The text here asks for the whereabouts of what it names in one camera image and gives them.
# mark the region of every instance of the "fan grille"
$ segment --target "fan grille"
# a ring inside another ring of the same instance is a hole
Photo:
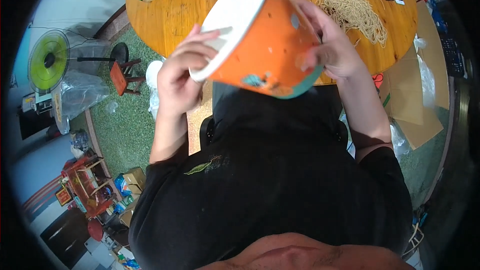
[[[53,54],[54,57],[51,65],[46,63],[48,54]],[[34,45],[28,60],[28,79],[32,88],[38,93],[45,93],[57,87],[67,71],[69,58],[69,42],[63,32],[50,30],[43,34]]]

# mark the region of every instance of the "noodles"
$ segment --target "noodles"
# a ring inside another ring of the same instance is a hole
[[[317,0],[317,4],[345,33],[358,29],[372,44],[378,42],[385,47],[387,30],[367,0]]]

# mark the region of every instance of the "door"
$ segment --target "door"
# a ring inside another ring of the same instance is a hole
[[[60,215],[40,237],[57,258],[72,269],[87,252],[84,245],[90,237],[87,225],[85,214],[78,208],[72,208]]]

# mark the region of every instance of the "orange bowl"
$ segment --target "orange bowl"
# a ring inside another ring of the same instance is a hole
[[[320,40],[290,0],[218,0],[202,31],[220,29],[218,39],[205,42],[218,55],[201,70],[190,70],[196,81],[209,78],[282,99],[306,92],[322,66],[304,67],[305,53]]]

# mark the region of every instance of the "hand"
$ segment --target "hand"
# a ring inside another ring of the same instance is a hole
[[[298,5],[321,36],[322,44],[307,53],[306,66],[323,65],[325,74],[334,80],[367,69],[347,35],[329,15],[310,1],[291,1]]]
[[[194,81],[188,69],[202,69],[208,64],[207,58],[213,59],[217,55],[215,49],[203,42],[217,38],[219,31],[200,33],[200,29],[198,24],[193,26],[158,72],[159,115],[180,117],[195,108],[201,100],[203,84]]]

